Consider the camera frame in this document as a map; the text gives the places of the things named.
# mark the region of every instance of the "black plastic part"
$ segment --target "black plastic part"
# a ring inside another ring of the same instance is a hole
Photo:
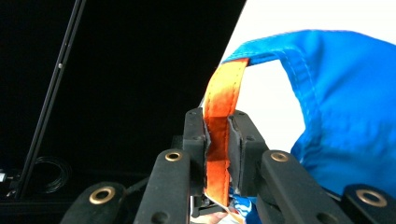
[[[184,120],[183,150],[191,156],[191,196],[201,196],[204,192],[206,139],[202,108],[188,111]]]
[[[167,155],[175,161],[167,160]],[[189,201],[190,155],[183,150],[165,150],[155,161],[134,224],[189,223]]]
[[[85,3],[86,0],[77,0],[73,7],[72,15],[67,25],[66,33],[64,35],[64,41],[59,52],[58,60],[55,64],[52,78],[49,83],[46,99],[44,100],[40,117],[35,128],[35,135],[33,137],[32,144],[30,145],[29,152],[26,156],[26,161],[21,174],[21,185],[16,193],[17,199],[23,198],[24,194],[26,193],[27,185],[32,175],[33,167],[35,166],[35,158],[37,157],[38,151],[41,148],[41,142],[47,129],[47,123],[50,118],[50,113],[55,102],[59,86],[61,84],[64,69],[67,64],[67,59],[73,45],[74,37],[78,29],[79,21],[85,7]]]
[[[396,223],[395,199],[367,185],[347,186],[340,206],[356,223]]]
[[[94,204],[90,202],[91,195],[101,188],[111,187],[114,189],[114,197],[108,202]],[[126,216],[126,209],[123,210],[126,197],[125,187],[118,183],[102,182],[93,185],[82,192],[75,200],[73,205],[64,214],[61,224],[75,223],[96,223],[110,224],[121,223]]]
[[[289,153],[278,150],[264,152],[261,173],[276,199],[285,223],[352,223]],[[262,223],[277,223],[265,216],[271,211],[263,212],[262,209],[266,208],[258,204]]]
[[[241,196],[256,196],[254,184],[256,163],[261,160],[262,153],[268,149],[248,114],[236,110],[228,118],[230,138],[228,171],[232,178],[233,190]]]

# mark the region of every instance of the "black background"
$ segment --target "black background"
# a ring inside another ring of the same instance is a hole
[[[244,4],[87,2],[39,152],[72,166],[66,195],[149,175],[200,104]],[[23,166],[73,5],[0,3],[2,167]]]

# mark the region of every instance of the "nylon webbing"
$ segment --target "nylon webbing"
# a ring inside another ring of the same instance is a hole
[[[206,89],[204,120],[211,144],[206,153],[205,194],[212,201],[228,207],[230,175],[227,168],[229,127],[248,59],[224,63],[216,70]]]

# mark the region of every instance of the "blue fabric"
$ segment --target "blue fabric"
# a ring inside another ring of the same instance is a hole
[[[240,58],[282,62],[305,123],[291,153],[322,187],[364,183],[396,197],[396,46],[308,30],[247,42],[225,62]]]

